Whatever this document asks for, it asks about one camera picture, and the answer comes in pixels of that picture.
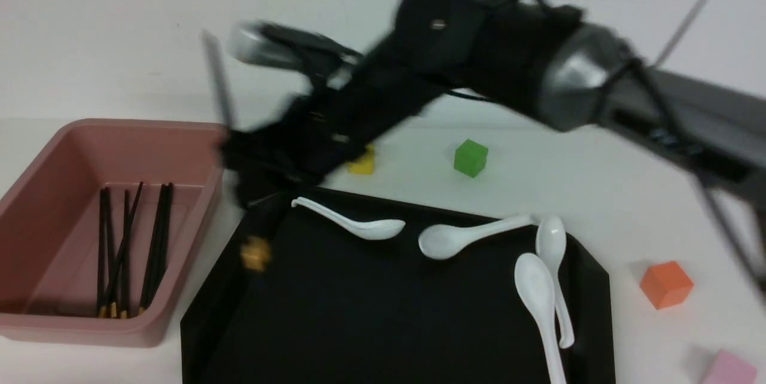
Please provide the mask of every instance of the white spoon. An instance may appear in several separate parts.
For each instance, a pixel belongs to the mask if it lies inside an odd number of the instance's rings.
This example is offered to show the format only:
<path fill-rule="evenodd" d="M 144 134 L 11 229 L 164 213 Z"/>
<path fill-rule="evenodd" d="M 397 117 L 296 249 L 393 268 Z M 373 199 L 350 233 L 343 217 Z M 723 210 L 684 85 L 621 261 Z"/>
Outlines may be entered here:
<path fill-rule="evenodd" d="M 566 384 L 564 365 L 556 344 L 555 293 L 551 274 L 538 256 L 528 252 L 516 260 L 513 278 L 519 297 L 540 330 L 551 384 Z"/>
<path fill-rule="evenodd" d="M 575 343 L 575 331 L 572 329 L 572 319 L 569 318 L 569 309 L 561 292 L 561 284 L 558 281 L 558 268 L 564 259 L 567 250 L 567 232 L 564 231 L 564 223 L 558 216 L 545 217 L 537 229 L 537 237 L 534 240 L 534 250 L 538 257 L 545 263 L 553 278 L 553 287 L 556 293 L 556 316 L 558 328 L 561 330 L 561 340 L 558 345 L 561 348 L 569 348 Z"/>
<path fill-rule="evenodd" d="M 354 221 L 305 197 L 299 197 L 293 200 L 290 204 L 292 207 L 298 205 L 307 207 L 362 239 L 391 239 L 391 237 L 399 234 L 405 227 L 405 222 L 402 220 L 377 220 L 369 221 L 368 223 Z"/>
<path fill-rule="evenodd" d="M 493 234 L 524 227 L 533 223 L 530 215 L 517 215 L 476 227 L 455 227 L 437 224 L 425 229 L 418 237 L 418 245 L 426 257 L 446 260 L 463 248 Z"/>

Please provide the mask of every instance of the white wall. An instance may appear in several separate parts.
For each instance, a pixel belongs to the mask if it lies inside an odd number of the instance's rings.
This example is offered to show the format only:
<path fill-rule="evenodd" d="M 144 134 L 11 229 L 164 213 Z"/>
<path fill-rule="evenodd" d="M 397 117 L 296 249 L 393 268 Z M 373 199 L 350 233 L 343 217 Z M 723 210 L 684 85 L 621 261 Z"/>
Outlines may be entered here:
<path fill-rule="evenodd" d="M 695 0 L 553 0 L 589 8 L 654 57 Z M 202 27 L 272 19 L 362 49 L 397 0 L 0 0 L 0 117 L 213 120 Z M 766 0 L 711 0 L 667 67 L 766 95 Z M 241 119 L 299 90 L 296 74 L 228 60 Z M 516 125 L 492 106 L 443 98 L 426 123 Z"/>

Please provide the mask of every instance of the wooden block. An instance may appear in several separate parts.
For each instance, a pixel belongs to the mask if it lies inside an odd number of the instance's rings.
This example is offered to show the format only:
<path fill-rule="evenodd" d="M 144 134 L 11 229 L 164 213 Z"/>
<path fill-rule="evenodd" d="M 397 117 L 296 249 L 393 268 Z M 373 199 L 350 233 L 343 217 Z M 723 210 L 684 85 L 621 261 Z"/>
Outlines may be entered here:
<path fill-rule="evenodd" d="M 375 171 L 375 148 L 367 145 L 367 152 L 363 156 L 347 163 L 347 171 L 354 175 L 371 175 Z"/>
<path fill-rule="evenodd" d="M 490 150 L 484 145 L 479 145 L 471 139 L 467 139 L 455 150 L 455 160 L 452 168 L 475 178 L 487 165 L 487 154 Z"/>
<path fill-rule="evenodd" d="M 683 303 L 693 287 L 692 280 L 675 261 L 649 267 L 641 280 L 643 293 L 657 309 Z"/>
<path fill-rule="evenodd" d="M 755 384 L 757 375 L 754 365 L 722 349 L 701 384 Z"/>

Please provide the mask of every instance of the pink plastic bin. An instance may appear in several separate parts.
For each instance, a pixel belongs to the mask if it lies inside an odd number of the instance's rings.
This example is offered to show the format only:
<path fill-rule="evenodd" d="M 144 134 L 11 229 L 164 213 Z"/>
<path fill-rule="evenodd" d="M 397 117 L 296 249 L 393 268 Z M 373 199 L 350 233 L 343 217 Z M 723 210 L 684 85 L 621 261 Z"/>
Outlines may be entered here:
<path fill-rule="evenodd" d="M 0 199 L 0 335 L 13 340 L 155 346 L 165 335 L 221 192 L 219 125 L 80 120 L 62 128 Z M 130 244 L 130 319 L 95 318 L 99 190 L 145 183 Z M 159 187 L 173 182 L 167 270 L 136 316 Z"/>

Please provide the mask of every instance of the spoon handle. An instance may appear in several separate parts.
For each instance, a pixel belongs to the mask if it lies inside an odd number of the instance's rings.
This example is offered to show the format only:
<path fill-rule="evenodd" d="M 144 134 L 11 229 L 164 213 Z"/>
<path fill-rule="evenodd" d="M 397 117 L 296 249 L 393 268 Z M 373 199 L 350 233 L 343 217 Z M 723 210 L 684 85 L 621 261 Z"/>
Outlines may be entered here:
<path fill-rule="evenodd" d="M 534 221 L 531 218 L 531 215 L 514 215 L 509 218 L 504 218 L 503 220 L 468 228 L 467 231 L 470 232 L 471 239 L 483 239 L 484 237 L 489 237 L 493 234 L 524 227 L 525 225 L 531 225 L 533 223 Z"/>
<path fill-rule="evenodd" d="M 292 207 L 301 205 L 308 209 L 311 209 L 314 212 L 322 215 L 323 217 L 327 218 L 330 221 L 333 221 L 333 223 L 336 223 L 337 225 L 347 230 L 353 229 L 357 225 L 356 221 L 350 220 L 349 218 L 343 215 L 340 215 L 334 210 L 326 208 L 325 206 L 322 206 L 321 204 L 318 204 L 317 202 L 313 200 L 309 200 L 306 197 L 298 197 L 297 199 L 292 201 L 291 205 Z"/>
<path fill-rule="evenodd" d="M 569 348 L 575 343 L 575 330 L 572 328 L 572 319 L 569 317 L 569 308 L 564 299 L 564 293 L 561 291 L 561 284 L 554 280 L 556 289 L 556 316 L 558 317 L 558 327 L 561 330 L 561 340 L 558 345 L 560 348 Z"/>
<path fill-rule="evenodd" d="M 545 362 L 548 363 L 548 376 L 551 378 L 551 384 L 566 384 L 567 378 L 564 375 L 564 365 L 561 363 L 561 352 L 558 351 L 555 325 L 551 321 L 550 326 L 546 326 L 545 329 L 540 328 L 542 347 L 545 351 Z"/>

